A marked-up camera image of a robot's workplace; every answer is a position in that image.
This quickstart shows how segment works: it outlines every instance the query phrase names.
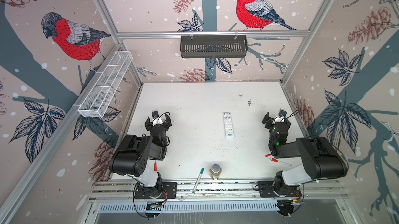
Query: white tabletop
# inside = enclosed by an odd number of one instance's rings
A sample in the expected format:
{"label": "white tabletop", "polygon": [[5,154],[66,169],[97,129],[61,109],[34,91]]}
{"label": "white tabletop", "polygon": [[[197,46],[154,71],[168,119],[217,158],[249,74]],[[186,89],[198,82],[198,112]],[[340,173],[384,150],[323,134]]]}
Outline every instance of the white tabletop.
{"label": "white tabletop", "polygon": [[[213,163],[222,168],[221,179],[269,178],[292,167],[269,161],[269,130],[262,119],[282,108],[292,110],[278,82],[146,83],[139,97],[127,134],[149,135],[144,122],[153,110],[170,112],[172,126],[166,157],[157,161],[163,179],[210,178]],[[232,113],[234,138],[226,138],[223,112]],[[295,117],[288,142],[303,137]],[[296,166],[299,157],[281,159]],[[154,162],[148,161],[148,168]],[[114,174],[112,179],[122,179]]]}

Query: marker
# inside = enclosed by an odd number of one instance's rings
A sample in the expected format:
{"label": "marker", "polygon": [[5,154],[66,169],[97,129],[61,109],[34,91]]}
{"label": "marker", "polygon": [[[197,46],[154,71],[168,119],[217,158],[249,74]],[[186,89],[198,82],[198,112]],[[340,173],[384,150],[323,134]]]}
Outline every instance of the marker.
{"label": "marker", "polygon": [[288,165],[288,166],[292,166],[292,164],[290,164],[290,163],[278,161],[277,159],[274,159],[274,158],[272,158],[272,157],[269,158],[269,160],[270,160],[270,161],[273,161],[273,162],[277,162],[277,163],[282,163],[282,164],[285,164],[285,165]]}
{"label": "marker", "polygon": [[199,173],[199,175],[198,175],[198,178],[197,178],[196,185],[194,186],[194,189],[193,189],[193,193],[195,193],[195,192],[196,192],[196,189],[197,189],[198,183],[200,182],[200,179],[201,179],[201,177],[202,177],[202,172],[203,172],[203,168],[201,169],[201,172],[200,172],[200,173]]}

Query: remote control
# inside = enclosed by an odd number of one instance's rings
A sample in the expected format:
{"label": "remote control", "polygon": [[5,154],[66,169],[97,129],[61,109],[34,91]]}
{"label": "remote control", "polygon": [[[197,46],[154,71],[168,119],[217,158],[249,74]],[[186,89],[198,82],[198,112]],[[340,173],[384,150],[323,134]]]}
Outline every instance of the remote control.
{"label": "remote control", "polygon": [[226,137],[234,137],[232,114],[230,112],[223,112],[223,119],[225,124]]}

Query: bird head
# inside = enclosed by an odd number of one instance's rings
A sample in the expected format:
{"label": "bird head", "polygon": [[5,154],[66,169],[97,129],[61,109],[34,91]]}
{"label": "bird head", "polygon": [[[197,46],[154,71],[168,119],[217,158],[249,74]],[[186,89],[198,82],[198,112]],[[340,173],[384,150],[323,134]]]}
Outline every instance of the bird head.
{"label": "bird head", "polygon": [[53,37],[57,38],[57,29],[55,27],[56,23],[62,19],[62,17],[54,12],[47,13],[42,19],[43,33],[46,38]]}

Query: red bird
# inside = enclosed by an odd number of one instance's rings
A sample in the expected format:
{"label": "red bird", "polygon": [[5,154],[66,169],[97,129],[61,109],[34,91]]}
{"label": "red bird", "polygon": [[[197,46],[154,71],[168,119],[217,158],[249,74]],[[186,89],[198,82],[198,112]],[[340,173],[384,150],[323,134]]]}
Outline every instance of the red bird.
{"label": "red bird", "polygon": [[247,26],[245,30],[250,27],[260,28],[265,26],[280,25],[289,30],[296,30],[287,24],[276,11],[273,9],[271,3],[266,0],[237,0],[237,17]]}
{"label": "red bird", "polygon": [[86,71],[86,76],[90,71],[95,72],[91,68],[91,59],[100,52],[101,42],[111,36],[86,24],[68,21],[54,12],[43,17],[42,28],[46,38],[51,36],[69,57],[79,61],[90,61],[90,69]]}

